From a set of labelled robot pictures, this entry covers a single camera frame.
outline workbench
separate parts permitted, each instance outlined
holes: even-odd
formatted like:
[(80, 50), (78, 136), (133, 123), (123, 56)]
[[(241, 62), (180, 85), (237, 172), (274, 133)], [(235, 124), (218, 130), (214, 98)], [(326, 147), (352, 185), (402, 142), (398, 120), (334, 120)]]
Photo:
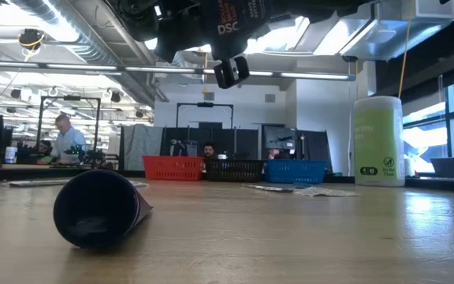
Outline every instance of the workbench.
[(0, 183), (0, 283), (454, 283), (454, 192), (321, 185), (362, 196), (309, 197), (148, 182), (152, 213), (101, 251), (55, 229), (60, 186)]

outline plastic basket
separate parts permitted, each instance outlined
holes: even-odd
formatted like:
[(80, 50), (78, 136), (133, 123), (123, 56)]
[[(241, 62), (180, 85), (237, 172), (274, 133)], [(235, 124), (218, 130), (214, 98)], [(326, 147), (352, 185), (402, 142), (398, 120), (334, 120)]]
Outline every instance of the plastic basket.
[(271, 183), (321, 184), (327, 161), (267, 160), (266, 181)]
[(143, 156), (145, 177), (153, 180), (198, 181), (203, 171), (203, 158)]
[(208, 181), (259, 182), (264, 161), (205, 159)]

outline white shirt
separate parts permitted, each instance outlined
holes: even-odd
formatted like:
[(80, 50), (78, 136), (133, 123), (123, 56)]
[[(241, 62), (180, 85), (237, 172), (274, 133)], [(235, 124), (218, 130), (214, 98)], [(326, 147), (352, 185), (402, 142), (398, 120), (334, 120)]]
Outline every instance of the white shirt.
[(52, 157), (61, 158), (61, 163), (78, 163), (79, 160), (77, 155), (68, 155), (65, 154), (64, 151), (70, 150), (71, 146), (84, 146), (85, 144), (85, 137), (83, 133), (72, 127), (68, 130), (68, 132), (58, 134), (54, 144), (54, 149), (50, 155)]

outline blue basket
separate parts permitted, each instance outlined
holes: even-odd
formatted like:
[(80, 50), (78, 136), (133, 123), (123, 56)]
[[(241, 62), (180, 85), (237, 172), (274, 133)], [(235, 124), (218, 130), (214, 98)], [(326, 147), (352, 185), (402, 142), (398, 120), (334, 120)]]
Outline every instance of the blue basket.
[(323, 181), (327, 161), (267, 160), (266, 181), (318, 185)]

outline black rubber tube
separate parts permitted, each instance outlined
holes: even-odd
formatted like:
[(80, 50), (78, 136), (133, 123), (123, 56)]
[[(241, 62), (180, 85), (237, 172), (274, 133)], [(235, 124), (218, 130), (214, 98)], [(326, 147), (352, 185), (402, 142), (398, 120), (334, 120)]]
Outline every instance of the black rubber tube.
[(90, 170), (69, 181), (54, 205), (54, 221), (64, 239), (81, 248), (115, 245), (152, 206), (120, 174)]

